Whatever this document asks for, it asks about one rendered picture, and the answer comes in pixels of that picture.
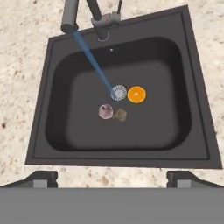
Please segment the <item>blue water stream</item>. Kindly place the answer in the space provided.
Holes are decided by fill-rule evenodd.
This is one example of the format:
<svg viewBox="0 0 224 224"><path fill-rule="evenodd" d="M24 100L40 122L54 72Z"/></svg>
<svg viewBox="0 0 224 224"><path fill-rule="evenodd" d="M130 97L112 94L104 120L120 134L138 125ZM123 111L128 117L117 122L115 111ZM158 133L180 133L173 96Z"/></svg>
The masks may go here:
<svg viewBox="0 0 224 224"><path fill-rule="evenodd" d="M83 37L80 35L80 33L78 31L75 31L73 33L73 37L75 38L76 42L79 44L81 50L85 53L87 59L89 60L90 64L94 68L94 70L98 73L98 76L100 77L100 79L102 80L102 82L104 83L104 85L106 86L108 91L111 93L113 91L113 89L112 89L106 75L104 74L104 72L98 65L97 61L95 60L94 55L90 52Z"/></svg>

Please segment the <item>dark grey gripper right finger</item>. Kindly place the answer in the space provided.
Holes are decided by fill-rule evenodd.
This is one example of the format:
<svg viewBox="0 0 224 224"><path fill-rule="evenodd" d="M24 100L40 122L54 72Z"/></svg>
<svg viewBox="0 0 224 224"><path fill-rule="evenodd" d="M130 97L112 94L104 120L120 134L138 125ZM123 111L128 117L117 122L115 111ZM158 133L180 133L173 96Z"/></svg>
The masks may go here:
<svg viewBox="0 0 224 224"><path fill-rule="evenodd" d="M167 188L220 187L220 185L196 177L190 171L168 171L166 178Z"/></svg>

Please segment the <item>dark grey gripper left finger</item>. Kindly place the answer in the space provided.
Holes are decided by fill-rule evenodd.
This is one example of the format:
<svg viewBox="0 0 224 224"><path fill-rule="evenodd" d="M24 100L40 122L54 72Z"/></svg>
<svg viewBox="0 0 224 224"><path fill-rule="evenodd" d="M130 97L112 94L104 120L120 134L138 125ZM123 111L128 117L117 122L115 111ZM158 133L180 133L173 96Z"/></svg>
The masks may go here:
<svg viewBox="0 0 224 224"><path fill-rule="evenodd" d="M34 171L27 178L4 185L16 188L57 188L58 173L56 171Z"/></svg>

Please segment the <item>black kitchen sink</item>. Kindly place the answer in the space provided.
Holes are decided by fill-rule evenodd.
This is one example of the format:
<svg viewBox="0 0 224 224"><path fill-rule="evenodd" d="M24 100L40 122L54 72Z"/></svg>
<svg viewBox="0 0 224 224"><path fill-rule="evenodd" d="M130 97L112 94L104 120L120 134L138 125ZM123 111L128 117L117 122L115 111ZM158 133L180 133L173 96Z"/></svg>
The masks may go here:
<svg viewBox="0 0 224 224"><path fill-rule="evenodd" d="M71 36L50 38L26 162L220 169L189 9L134 17L108 30L105 42L81 31L110 85L140 86L139 104L114 101ZM124 109L124 122L99 107Z"/></svg>

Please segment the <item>grey sink faucet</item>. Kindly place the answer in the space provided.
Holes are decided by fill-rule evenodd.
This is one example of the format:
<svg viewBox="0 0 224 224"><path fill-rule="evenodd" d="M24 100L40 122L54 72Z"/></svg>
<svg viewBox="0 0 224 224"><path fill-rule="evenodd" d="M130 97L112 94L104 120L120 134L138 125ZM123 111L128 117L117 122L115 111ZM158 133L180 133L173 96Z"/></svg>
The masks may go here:
<svg viewBox="0 0 224 224"><path fill-rule="evenodd" d="M97 3L97 0L86 0L87 6L91 11L91 23L98 39L103 42L109 38L107 29L112 25L119 25L121 23L121 8L123 0L119 0L117 11L102 14ZM72 34L79 30L76 23L78 14L79 0L66 0L63 10L63 16L60 29L65 34Z"/></svg>

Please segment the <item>silver sink drain strainer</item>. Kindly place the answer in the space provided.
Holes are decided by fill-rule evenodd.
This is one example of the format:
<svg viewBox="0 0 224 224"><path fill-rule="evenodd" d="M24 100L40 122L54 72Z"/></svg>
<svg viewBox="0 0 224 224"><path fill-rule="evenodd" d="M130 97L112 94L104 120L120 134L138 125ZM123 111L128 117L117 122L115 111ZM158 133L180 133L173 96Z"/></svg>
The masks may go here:
<svg viewBox="0 0 224 224"><path fill-rule="evenodd" d="M127 95L127 88L121 84L113 86L110 92L111 98L117 102L124 100L126 95Z"/></svg>

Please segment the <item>brownish garlic bulb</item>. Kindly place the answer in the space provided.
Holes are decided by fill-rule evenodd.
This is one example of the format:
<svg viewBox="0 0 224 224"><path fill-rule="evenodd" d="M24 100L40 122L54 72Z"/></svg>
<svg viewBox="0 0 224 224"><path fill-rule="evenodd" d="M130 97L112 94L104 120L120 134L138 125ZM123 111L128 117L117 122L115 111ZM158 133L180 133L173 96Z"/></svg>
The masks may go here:
<svg viewBox="0 0 224 224"><path fill-rule="evenodd" d="M114 118L118 119L120 122L124 122L126 117L127 112L122 108L119 108L114 114Z"/></svg>

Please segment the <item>orange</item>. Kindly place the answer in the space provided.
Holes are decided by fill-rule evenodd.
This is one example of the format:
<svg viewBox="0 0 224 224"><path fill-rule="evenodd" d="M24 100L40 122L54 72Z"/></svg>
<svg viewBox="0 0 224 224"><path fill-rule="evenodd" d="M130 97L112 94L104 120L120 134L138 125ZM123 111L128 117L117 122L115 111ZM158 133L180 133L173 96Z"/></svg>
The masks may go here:
<svg viewBox="0 0 224 224"><path fill-rule="evenodd" d="M141 103L145 100L146 91L140 86L134 86L129 89L127 96L131 102Z"/></svg>

